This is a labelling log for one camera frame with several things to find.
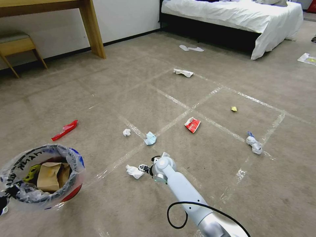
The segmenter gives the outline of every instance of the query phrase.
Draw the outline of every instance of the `blue face mask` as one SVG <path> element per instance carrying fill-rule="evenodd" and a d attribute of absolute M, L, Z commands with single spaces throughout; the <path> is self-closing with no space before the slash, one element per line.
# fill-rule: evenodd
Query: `blue face mask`
<path fill-rule="evenodd" d="M 144 140 L 146 145 L 153 145 L 156 142 L 157 138 L 152 132 L 148 132 L 146 136 L 147 136 L 147 139 Z"/>

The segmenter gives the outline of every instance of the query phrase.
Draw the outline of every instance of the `red plastic wrapper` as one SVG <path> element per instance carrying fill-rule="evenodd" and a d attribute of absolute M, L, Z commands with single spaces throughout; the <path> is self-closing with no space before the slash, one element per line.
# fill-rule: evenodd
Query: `red plastic wrapper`
<path fill-rule="evenodd" d="M 63 127 L 63 131 L 61 133 L 58 133 L 56 136 L 52 138 L 53 141 L 56 141 L 60 139 L 62 136 L 66 135 L 69 133 L 71 130 L 73 130 L 75 127 L 77 127 L 78 120 L 75 120 L 71 122 L 70 124 L 67 124 Z"/>
<path fill-rule="evenodd" d="M 194 117 L 191 117 L 188 119 L 188 121 L 184 124 L 187 129 L 190 130 L 190 132 L 195 133 L 195 131 L 198 129 L 201 121 L 197 120 Z"/>

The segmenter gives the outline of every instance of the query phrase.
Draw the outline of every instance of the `stool cushion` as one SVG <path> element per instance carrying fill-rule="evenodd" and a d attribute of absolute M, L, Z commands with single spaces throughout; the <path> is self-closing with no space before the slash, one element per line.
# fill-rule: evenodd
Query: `stool cushion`
<path fill-rule="evenodd" d="M 0 43 L 11 42 L 15 40 L 21 40 L 25 38 L 29 38 L 30 36 L 21 31 L 15 32 L 3 32 L 0 33 Z"/>

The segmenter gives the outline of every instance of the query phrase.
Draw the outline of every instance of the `white bed sheet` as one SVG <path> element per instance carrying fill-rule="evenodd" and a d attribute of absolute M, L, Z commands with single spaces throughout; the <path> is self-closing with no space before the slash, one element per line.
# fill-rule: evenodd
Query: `white bed sheet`
<path fill-rule="evenodd" d="M 251 0 L 213 3 L 164 0 L 161 12 L 261 33 L 251 55 L 251 59 L 255 60 L 262 57 L 264 52 L 272 51 L 284 39 L 295 39 L 295 34 L 303 23 L 303 11 L 298 3 L 287 4 L 287 7 L 279 7 Z"/>

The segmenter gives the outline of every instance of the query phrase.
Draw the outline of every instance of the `black bed frame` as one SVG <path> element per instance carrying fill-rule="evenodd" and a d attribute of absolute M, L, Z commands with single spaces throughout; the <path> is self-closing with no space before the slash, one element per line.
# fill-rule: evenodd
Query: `black bed frame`
<path fill-rule="evenodd" d="M 159 23 L 161 30 L 188 35 L 197 39 L 198 42 L 208 42 L 217 46 L 224 46 L 246 52 L 252 52 L 255 47 L 255 41 L 260 36 L 260 33 L 256 32 L 162 13 L 162 1 L 163 0 L 160 0 L 159 9 Z"/>

